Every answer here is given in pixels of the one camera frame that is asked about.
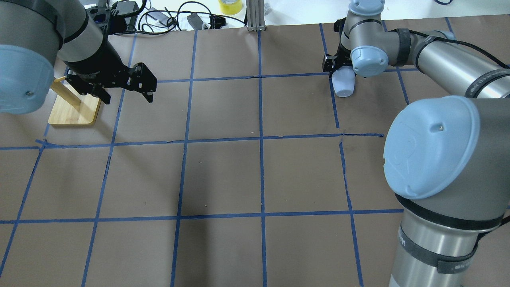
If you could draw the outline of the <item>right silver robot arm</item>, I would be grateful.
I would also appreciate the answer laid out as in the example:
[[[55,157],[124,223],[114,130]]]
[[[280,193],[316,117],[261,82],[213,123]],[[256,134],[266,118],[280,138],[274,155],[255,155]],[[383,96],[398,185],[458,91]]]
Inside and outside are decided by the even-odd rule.
[[[459,287],[479,240],[509,222],[509,67],[447,31],[384,31],[384,4],[350,2],[323,71],[338,97],[355,76],[410,64],[450,93],[405,107],[386,136],[384,174],[403,206],[388,285]]]

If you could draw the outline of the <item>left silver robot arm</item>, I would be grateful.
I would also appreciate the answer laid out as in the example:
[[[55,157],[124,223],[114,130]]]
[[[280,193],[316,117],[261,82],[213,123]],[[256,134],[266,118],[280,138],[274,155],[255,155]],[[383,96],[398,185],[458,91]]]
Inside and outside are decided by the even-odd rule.
[[[66,80],[81,95],[109,104],[106,89],[122,88],[153,101],[157,78],[144,63],[125,65],[108,40],[127,30],[135,11],[97,7],[94,13],[78,0],[2,0],[0,16],[2,113],[40,109],[56,59],[70,68]]]

